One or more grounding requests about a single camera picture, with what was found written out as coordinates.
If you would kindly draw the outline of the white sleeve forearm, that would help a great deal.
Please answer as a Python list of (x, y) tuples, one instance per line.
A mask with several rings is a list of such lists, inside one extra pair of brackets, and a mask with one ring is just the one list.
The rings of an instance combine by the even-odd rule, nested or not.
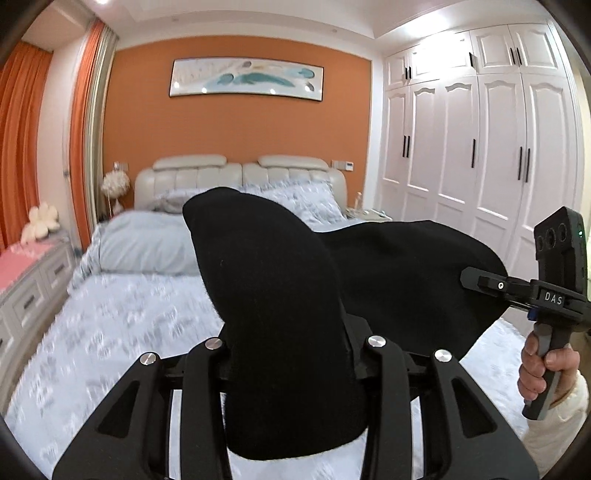
[(587, 418), (589, 392), (578, 372), (571, 391), (547, 411), (542, 421), (528, 421), (522, 443), (537, 465), (540, 477), (547, 474), (573, 442)]

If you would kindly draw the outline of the person right hand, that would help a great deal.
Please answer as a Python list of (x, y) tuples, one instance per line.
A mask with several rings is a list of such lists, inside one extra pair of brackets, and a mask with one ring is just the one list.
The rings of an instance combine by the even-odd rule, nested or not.
[(532, 332), (525, 341), (521, 352), (518, 390), (526, 401), (534, 401), (547, 389), (543, 378), (548, 371), (560, 373), (552, 406), (566, 398), (573, 390), (580, 366), (580, 354), (570, 344), (564, 348), (549, 351), (544, 358), (538, 355), (539, 339)]

